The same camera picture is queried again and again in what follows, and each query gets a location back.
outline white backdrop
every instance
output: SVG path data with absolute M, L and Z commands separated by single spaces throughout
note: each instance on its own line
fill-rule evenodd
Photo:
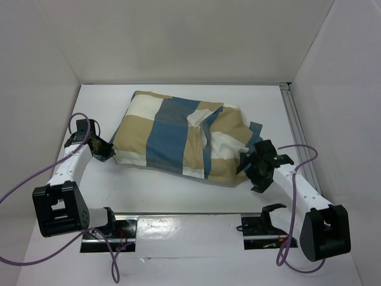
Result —
M 336 0 L 292 93 L 324 195 L 348 207 L 364 286 L 379 285 L 381 0 Z
M 34 0 L 81 83 L 291 82 L 333 0 Z
M 79 82 L 30 0 L 0 1 L 0 195 L 52 163 Z M 0 206 L 0 254 L 23 261 L 35 214 L 32 191 L 46 173 Z M 0 263 L 1 285 L 20 268 Z

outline purple cable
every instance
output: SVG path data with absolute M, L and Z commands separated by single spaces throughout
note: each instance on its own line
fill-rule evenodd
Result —
M 47 170 L 51 169 L 51 168 L 54 168 L 55 166 L 61 164 L 63 161 L 69 159 L 73 154 L 77 153 L 81 148 L 82 146 L 85 145 L 85 143 L 87 142 L 87 140 L 89 139 L 89 136 L 90 136 L 90 120 L 89 118 L 81 113 L 81 112 L 78 112 L 78 113 L 74 113 L 70 119 L 69 119 L 69 123 L 68 123 L 68 129 L 69 129 L 69 132 L 71 134 L 71 128 L 70 128 L 70 123 L 71 123 L 71 120 L 73 119 L 74 116 L 76 115 L 81 115 L 83 116 L 87 123 L 88 123 L 88 129 L 86 131 L 86 135 L 85 135 L 85 138 L 83 138 L 83 141 L 78 145 L 78 147 L 70 154 L 68 154 L 67 156 L 63 157 L 62 159 L 59 159 L 57 162 L 51 164 L 50 166 L 46 167 L 46 168 L 43 168 L 42 170 L 34 173 L 32 176 L 29 176 L 28 178 L 26 178 L 25 180 L 21 181 L 20 183 L 18 183 L 16 186 L 14 186 L 13 188 L 11 188 L 8 192 L 6 192 L 1 198 L 0 198 L 0 204 L 7 198 L 9 197 L 15 190 L 19 189 L 19 187 L 21 187 L 22 185 L 24 185 L 25 183 L 27 183 L 28 181 L 32 180 L 33 178 L 37 177 L 38 175 L 42 174 L 43 172 L 46 172 Z M 114 253 L 113 253 L 113 250 L 110 246 L 110 243 L 108 242 L 108 239 L 107 237 L 98 229 L 94 228 L 93 229 L 94 231 L 96 231 L 97 233 L 99 233 L 103 239 L 105 240 L 106 242 L 106 245 L 108 247 L 108 250 L 110 251 L 110 255 L 113 259 L 113 266 L 112 266 L 112 276 L 113 276 L 113 279 L 114 279 L 114 282 L 116 284 L 119 283 L 119 269 L 118 269 L 118 265 L 117 265 L 117 262 L 116 262 L 116 256 L 114 256 Z M 42 263 L 42 262 L 45 262 L 47 260 L 49 260 L 50 258 L 53 258 L 54 256 L 58 255 L 59 253 L 61 253 L 63 250 L 65 250 L 70 244 L 72 244 L 73 242 L 75 242 L 75 240 L 77 240 L 79 237 L 81 237 L 84 233 L 87 233 L 89 232 L 90 229 L 86 230 L 86 231 L 82 231 L 80 234 L 76 235 L 72 240 L 70 240 L 67 244 L 65 244 L 63 247 L 61 247 L 59 250 L 57 250 L 55 253 L 52 253 L 51 255 L 49 256 L 46 256 L 45 258 L 42 258 L 42 259 L 39 259 L 39 260 L 36 260 L 36 261 L 31 261 L 31 262 L 14 262 L 14 261 L 10 261 L 8 259 L 5 259 L 3 257 L 0 256 L 0 262 L 2 263 L 5 263 L 5 264 L 8 264 L 8 265 L 13 265 L 13 266 L 30 266 L 30 265 L 36 265 L 36 264 L 39 264 L 39 263 Z M 115 275 L 114 275 L 114 267 L 115 267 L 115 270 L 116 270 L 116 274 L 117 274 L 117 277 L 115 278 Z
M 320 263 L 320 265 L 313 269 L 313 270 L 308 270 L 308 271 L 302 271 L 302 270 L 299 270 L 293 266 L 291 266 L 287 261 L 287 256 L 288 256 L 288 253 L 289 253 L 289 250 L 290 250 L 290 247 L 291 247 L 291 242 L 292 242 L 292 234 L 293 234 L 293 226 L 295 224 L 295 216 L 296 216 L 296 173 L 297 171 L 305 164 L 315 160 L 318 156 L 318 152 L 317 150 L 314 148 L 314 147 L 311 147 L 311 146 L 308 146 L 308 145 L 304 145 L 304 144 L 295 144 L 295 145 L 287 145 L 287 146 L 283 146 L 283 147 L 280 147 L 278 148 L 278 150 L 280 149 L 284 149 L 284 148 L 289 148 L 289 147 L 305 147 L 305 148 L 309 148 L 311 150 L 313 150 L 315 152 L 315 155 L 300 163 L 299 165 L 296 166 L 296 168 L 294 169 L 294 173 L 292 174 L 292 188 L 293 188 L 293 198 L 292 198 L 292 213 L 291 213 L 291 223 L 290 223 L 290 230 L 288 232 L 288 238 L 287 240 L 282 243 L 282 245 L 280 246 L 280 249 L 279 249 L 279 252 L 278 252 L 278 255 L 276 257 L 276 265 L 278 266 L 282 266 L 283 264 L 286 264 L 288 267 L 290 267 L 292 270 L 296 271 L 296 272 L 299 272 L 299 273 L 303 273 L 303 274 L 310 274 L 310 273 L 314 273 L 316 271 L 319 271 L 324 263 L 325 263 L 325 259 L 323 259 Z

